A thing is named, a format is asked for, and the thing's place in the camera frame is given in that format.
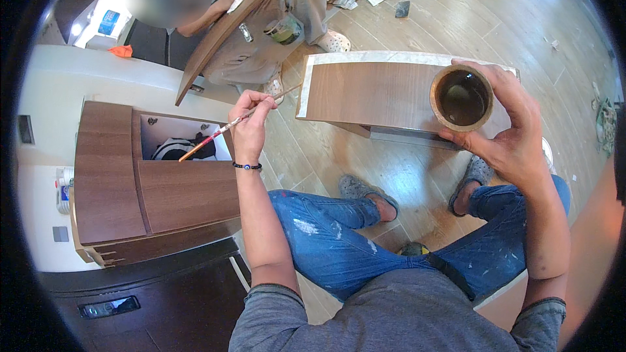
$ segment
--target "cup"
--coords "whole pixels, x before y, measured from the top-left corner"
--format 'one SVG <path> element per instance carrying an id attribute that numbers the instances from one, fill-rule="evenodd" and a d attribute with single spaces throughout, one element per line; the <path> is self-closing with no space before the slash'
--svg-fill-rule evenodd
<path id="1" fill-rule="evenodd" d="M 443 68 L 433 79 L 430 103 L 437 120 L 451 130 L 481 128 L 493 111 L 493 89 L 487 77 L 470 66 Z"/>

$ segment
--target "white slipper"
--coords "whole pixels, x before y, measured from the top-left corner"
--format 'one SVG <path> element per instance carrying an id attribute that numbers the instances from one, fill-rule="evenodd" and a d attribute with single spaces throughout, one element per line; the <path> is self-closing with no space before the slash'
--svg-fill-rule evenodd
<path id="1" fill-rule="evenodd" d="M 276 74 L 270 78 L 269 82 L 263 85 L 263 93 L 269 94 L 272 97 L 282 93 L 283 90 L 284 89 L 282 87 L 282 77 L 280 76 L 280 71 L 276 72 Z M 277 105 L 280 105 L 280 103 L 284 99 L 285 96 L 283 95 L 281 98 L 275 100 L 275 102 Z"/>
<path id="2" fill-rule="evenodd" d="M 322 38 L 320 38 L 317 45 L 328 53 L 350 51 L 350 48 L 352 47 L 350 40 L 348 40 L 345 35 L 333 32 L 332 30 L 329 30 Z"/>

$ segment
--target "paintbrush handle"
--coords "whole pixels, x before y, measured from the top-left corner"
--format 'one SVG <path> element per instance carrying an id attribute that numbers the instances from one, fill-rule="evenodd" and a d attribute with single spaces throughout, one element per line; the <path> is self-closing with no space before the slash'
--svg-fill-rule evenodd
<path id="1" fill-rule="evenodd" d="M 300 83 L 299 85 L 293 86 L 291 89 L 283 91 L 282 93 L 278 93 L 274 96 L 274 99 L 278 99 L 281 98 L 287 94 L 289 94 L 290 92 L 292 92 L 293 90 L 297 89 L 298 87 L 300 87 L 302 84 Z M 250 111 L 248 111 L 247 113 L 239 116 L 238 118 L 236 118 L 233 122 L 229 122 L 228 124 L 224 125 L 223 127 L 221 127 L 220 129 L 217 130 L 217 132 L 215 132 L 214 134 L 212 134 L 211 136 L 207 137 L 206 139 L 204 139 L 203 141 L 201 141 L 200 143 L 198 143 L 198 145 L 196 145 L 194 148 L 192 148 L 191 150 L 189 150 L 188 153 L 186 153 L 185 155 L 183 155 L 182 157 L 180 157 L 180 159 L 178 160 L 179 162 L 182 162 L 183 160 L 189 158 L 191 155 L 193 155 L 196 151 L 198 151 L 199 149 L 201 149 L 202 147 L 204 147 L 205 145 L 207 145 L 207 143 L 209 143 L 211 140 L 215 139 L 216 137 L 218 137 L 219 135 L 223 134 L 224 132 L 226 132 L 228 129 L 231 129 L 233 126 L 239 124 L 241 121 L 243 121 L 245 118 L 250 117 L 250 115 L 252 115 L 252 113 L 254 113 L 254 111 L 257 109 L 257 107 L 259 107 L 258 105 L 253 107 L 252 109 L 250 109 Z"/>

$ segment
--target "dark brown cabinet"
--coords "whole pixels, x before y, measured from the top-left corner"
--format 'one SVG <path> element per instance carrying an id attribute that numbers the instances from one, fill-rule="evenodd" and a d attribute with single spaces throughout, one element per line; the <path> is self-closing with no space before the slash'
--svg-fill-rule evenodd
<path id="1" fill-rule="evenodd" d="M 148 137 L 142 131 L 152 129 L 142 127 L 147 115 L 153 121 L 161 118 L 159 130 L 165 133 L 177 122 L 198 128 L 221 125 L 131 106 L 84 103 L 74 162 L 74 242 L 104 266 L 177 253 L 240 229 L 231 161 L 145 160 L 153 152 L 142 149 Z M 166 141 L 167 135 L 160 136 Z M 234 157 L 230 134 L 221 142 L 226 155 Z"/>

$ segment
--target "paint-splattered jeans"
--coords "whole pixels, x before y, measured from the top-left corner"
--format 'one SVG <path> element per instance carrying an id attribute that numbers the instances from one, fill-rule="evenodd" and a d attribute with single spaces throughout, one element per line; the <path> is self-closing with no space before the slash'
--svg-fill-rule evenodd
<path id="1" fill-rule="evenodd" d="M 569 188 L 561 177 L 552 179 L 568 213 Z M 295 269 L 340 301 L 385 272 L 434 269 L 425 256 L 394 254 L 353 231 L 380 221 L 370 199 L 331 199 L 292 191 L 269 195 Z M 468 214 L 487 223 L 434 254 L 465 277 L 478 301 L 526 269 L 526 202 L 513 185 L 478 187 L 469 201 Z"/>

